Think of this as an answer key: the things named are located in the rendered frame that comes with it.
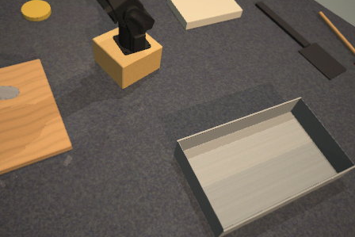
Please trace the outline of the yellow flat disc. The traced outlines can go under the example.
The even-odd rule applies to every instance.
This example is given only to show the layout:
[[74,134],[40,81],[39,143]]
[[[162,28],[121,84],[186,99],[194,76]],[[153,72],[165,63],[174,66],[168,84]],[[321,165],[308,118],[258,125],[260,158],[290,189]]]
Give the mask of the yellow flat disc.
[[21,11],[23,17],[29,21],[43,21],[50,17],[52,11],[48,3],[41,0],[32,0],[26,2]]

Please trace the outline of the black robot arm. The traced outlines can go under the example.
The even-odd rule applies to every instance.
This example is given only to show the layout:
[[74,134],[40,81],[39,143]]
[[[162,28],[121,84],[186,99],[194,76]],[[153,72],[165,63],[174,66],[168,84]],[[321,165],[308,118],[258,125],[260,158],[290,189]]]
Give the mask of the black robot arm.
[[118,22],[119,34],[113,36],[124,55],[151,48],[146,31],[152,29],[154,18],[140,0],[97,0],[113,22]]

